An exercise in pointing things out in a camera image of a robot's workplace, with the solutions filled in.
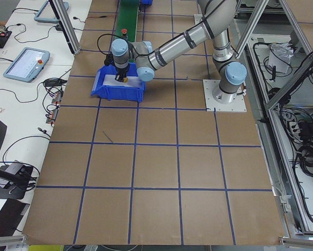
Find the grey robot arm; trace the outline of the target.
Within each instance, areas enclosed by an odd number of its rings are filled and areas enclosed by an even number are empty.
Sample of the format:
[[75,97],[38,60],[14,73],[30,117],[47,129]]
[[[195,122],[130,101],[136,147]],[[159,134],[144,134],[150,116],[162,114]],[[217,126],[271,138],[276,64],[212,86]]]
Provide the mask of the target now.
[[247,76],[247,69],[235,57],[228,34],[237,1],[198,1],[198,4],[203,15],[201,21],[154,50],[149,42],[130,43],[122,38],[115,39],[111,44],[111,53],[116,81],[125,81],[130,68],[129,60],[134,60],[138,77],[148,82],[158,69],[206,40],[211,40],[214,47],[213,63],[221,77],[217,90],[224,95],[236,94]]

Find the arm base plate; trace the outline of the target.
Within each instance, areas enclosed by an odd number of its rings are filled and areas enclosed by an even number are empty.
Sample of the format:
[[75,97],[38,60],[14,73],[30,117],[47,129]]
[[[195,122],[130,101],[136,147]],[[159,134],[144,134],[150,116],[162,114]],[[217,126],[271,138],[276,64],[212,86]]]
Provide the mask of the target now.
[[204,79],[204,95],[206,111],[211,112],[233,112],[245,113],[247,108],[243,95],[238,95],[241,88],[233,94],[224,93],[219,86],[220,80],[218,79]]

